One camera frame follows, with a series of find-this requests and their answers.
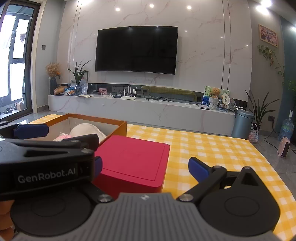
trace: black flat screen tv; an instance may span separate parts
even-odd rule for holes
[[[175,74],[178,27],[131,26],[98,31],[96,71]]]

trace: glass door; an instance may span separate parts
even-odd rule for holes
[[[0,120],[12,121],[32,112],[30,62],[39,5],[10,1],[0,23]]]

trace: gray ribbed panel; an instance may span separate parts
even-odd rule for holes
[[[234,237],[212,228],[192,203],[175,201],[171,194],[120,194],[97,205],[78,229],[58,237],[38,238],[23,233],[13,241],[279,241],[268,232],[252,238]]]

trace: pink heater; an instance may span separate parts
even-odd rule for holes
[[[279,144],[279,150],[277,153],[280,157],[285,158],[287,156],[288,150],[290,148],[290,141],[287,137],[284,137]]]

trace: teddy bear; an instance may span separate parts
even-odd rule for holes
[[[220,94],[219,88],[212,88],[212,91],[210,92],[210,96],[212,98],[218,98],[219,94]]]

